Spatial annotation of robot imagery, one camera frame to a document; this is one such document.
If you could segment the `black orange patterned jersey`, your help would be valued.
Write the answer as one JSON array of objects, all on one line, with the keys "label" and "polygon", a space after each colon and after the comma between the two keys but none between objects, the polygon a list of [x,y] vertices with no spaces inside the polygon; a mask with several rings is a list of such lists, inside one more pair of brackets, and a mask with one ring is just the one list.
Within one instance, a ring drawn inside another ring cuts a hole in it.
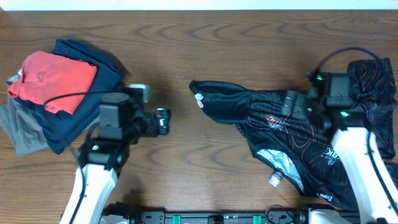
[{"label": "black orange patterned jersey", "polygon": [[[350,95],[372,121],[382,158],[393,159],[397,102],[391,61],[354,61],[348,73],[354,76]],[[216,81],[192,81],[189,87],[207,116],[235,125],[252,155],[284,175],[301,195],[324,198],[344,210],[358,209],[346,171],[328,138],[310,120],[282,114],[285,90],[255,91]]]}]

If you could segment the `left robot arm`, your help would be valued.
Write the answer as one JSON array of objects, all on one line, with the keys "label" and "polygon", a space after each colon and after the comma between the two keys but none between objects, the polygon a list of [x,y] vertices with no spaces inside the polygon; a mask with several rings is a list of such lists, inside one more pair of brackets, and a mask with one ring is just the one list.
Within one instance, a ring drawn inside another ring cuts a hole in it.
[{"label": "left robot arm", "polygon": [[121,202],[106,204],[130,147],[140,138],[169,133],[170,110],[144,111],[149,87],[132,84],[103,93],[99,120],[88,130],[78,151],[75,183],[61,223],[140,223],[140,214]]}]

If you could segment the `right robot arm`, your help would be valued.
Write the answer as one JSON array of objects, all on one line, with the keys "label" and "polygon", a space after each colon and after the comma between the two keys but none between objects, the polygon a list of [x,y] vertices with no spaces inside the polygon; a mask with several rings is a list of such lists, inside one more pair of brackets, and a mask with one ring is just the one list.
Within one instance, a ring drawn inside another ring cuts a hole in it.
[{"label": "right robot arm", "polygon": [[282,114],[308,118],[328,136],[348,175],[361,223],[397,223],[397,189],[367,114],[350,97],[354,77],[317,70],[309,79],[307,93],[287,91]]}]

